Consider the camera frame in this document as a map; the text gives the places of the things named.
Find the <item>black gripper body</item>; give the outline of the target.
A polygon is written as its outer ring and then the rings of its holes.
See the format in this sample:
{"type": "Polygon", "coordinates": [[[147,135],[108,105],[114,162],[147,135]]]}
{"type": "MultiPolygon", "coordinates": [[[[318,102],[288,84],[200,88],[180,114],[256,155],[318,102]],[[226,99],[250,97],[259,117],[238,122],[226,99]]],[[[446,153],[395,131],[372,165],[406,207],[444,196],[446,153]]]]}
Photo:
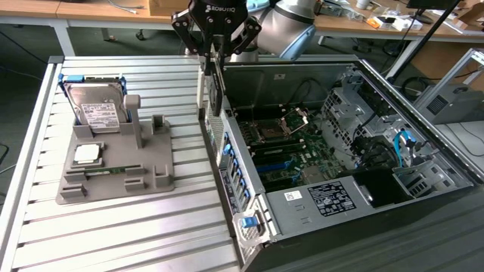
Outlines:
{"type": "Polygon", "coordinates": [[[247,1],[190,1],[190,16],[203,33],[231,35],[248,17],[247,1]]]}

